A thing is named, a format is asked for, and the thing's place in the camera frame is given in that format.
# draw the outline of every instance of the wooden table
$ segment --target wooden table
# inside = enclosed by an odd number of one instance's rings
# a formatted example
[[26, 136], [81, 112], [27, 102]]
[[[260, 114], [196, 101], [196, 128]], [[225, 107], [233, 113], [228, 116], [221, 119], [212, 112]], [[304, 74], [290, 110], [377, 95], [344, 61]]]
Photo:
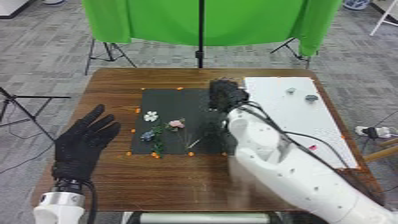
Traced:
[[[267, 193], [251, 194], [232, 183], [228, 157], [223, 155], [129, 156], [136, 108], [141, 106], [143, 88], [207, 88], [219, 77], [242, 81], [244, 77], [312, 77], [338, 123], [361, 169], [356, 170], [367, 186], [381, 191], [344, 125], [336, 108], [319, 81], [308, 70], [283, 69], [100, 69], [93, 75], [72, 123], [104, 103], [107, 112], [123, 124], [121, 134], [102, 154], [95, 172], [100, 211], [292, 211], [297, 208]], [[52, 187], [50, 165], [36, 187], [33, 202]]]

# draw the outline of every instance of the small flower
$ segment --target small flower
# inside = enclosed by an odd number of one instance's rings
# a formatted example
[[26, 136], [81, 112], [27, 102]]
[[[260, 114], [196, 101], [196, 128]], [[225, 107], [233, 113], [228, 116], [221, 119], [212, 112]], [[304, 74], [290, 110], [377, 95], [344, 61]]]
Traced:
[[141, 136], [141, 141], [150, 142], [153, 140], [153, 138], [155, 138], [155, 133], [153, 133], [153, 131], [148, 131]]
[[182, 120], [171, 121], [169, 126], [173, 128], [185, 128], [185, 124], [184, 124]]
[[153, 122], [153, 121], [157, 121], [157, 119], [159, 119], [159, 112], [157, 111], [148, 111], [148, 114], [145, 116], [145, 120]]

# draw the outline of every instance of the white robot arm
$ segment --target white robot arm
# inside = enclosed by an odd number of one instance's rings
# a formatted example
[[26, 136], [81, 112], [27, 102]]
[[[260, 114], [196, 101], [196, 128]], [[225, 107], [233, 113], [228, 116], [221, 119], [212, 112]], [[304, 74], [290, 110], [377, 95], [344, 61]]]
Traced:
[[328, 165], [301, 150], [249, 104], [228, 114], [235, 158], [287, 202], [336, 224], [397, 224], [393, 213], [363, 195]]
[[79, 224], [84, 215], [84, 195], [70, 192], [43, 194], [34, 208], [36, 224]]

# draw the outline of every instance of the black glove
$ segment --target black glove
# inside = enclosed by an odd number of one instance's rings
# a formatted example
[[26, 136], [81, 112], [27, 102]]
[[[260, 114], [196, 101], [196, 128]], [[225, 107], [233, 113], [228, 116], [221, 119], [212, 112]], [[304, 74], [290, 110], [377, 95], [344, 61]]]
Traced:
[[235, 106], [249, 101], [249, 93], [239, 87], [239, 83], [230, 79], [219, 79], [210, 82], [210, 109], [230, 113]]
[[121, 124], [113, 123], [113, 114], [97, 121], [104, 111], [105, 106], [98, 105], [56, 140], [54, 178], [58, 179], [91, 180], [102, 151], [121, 131]]

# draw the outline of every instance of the white paper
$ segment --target white paper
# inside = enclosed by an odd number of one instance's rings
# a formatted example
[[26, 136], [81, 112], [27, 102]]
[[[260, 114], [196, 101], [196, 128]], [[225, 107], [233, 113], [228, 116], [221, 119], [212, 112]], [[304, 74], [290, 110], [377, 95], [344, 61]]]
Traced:
[[[358, 161], [342, 137], [313, 79], [306, 77], [248, 77], [246, 88], [251, 93], [251, 101], [260, 103], [283, 130], [319, 137], [333, 145], [349, 167], [358, 168]], [[294, 94], [287, 92], [290, 88], [296, 88]], [[319, 100], [313, 103], [306, 101], [308, 95], [319, 96]], [[331, 166], [345, 168], [326, 144], [312, 138], [290, 136], [306, 147], [317, 146], [313, 152]]]

